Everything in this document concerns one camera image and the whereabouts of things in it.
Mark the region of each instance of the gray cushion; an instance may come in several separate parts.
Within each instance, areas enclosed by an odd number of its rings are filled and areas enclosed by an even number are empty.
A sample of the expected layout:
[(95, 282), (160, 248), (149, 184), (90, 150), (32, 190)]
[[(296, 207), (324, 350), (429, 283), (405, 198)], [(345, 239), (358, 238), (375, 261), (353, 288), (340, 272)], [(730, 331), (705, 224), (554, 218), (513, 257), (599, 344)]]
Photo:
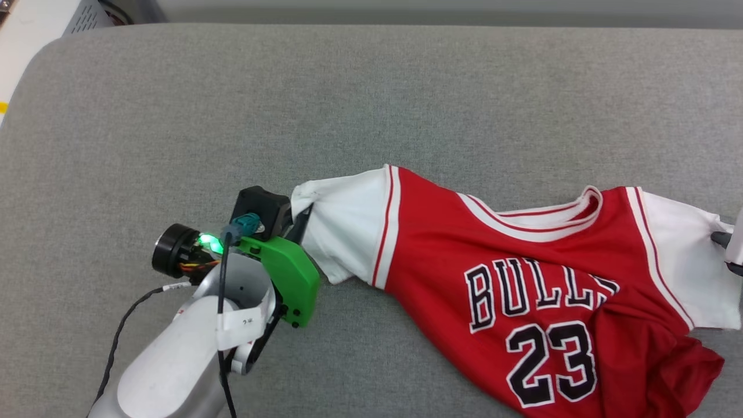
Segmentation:
[[(122, 314), (168, 283), (173, 222), (218, 231), (236, 193), (408, 167), (496, 210), (640, 185), (743, 204), (743, 33), (153, 25), (67, 36), (30, 64), (0, 130), (0, 409), (83, 417)], [(188, 291), (122, 334), (114, 379)], [(389, 296), (325, 284), (231, 379), (240, 417), (514, 417)], [(740, 414), (743, 337), (695, 417)]]

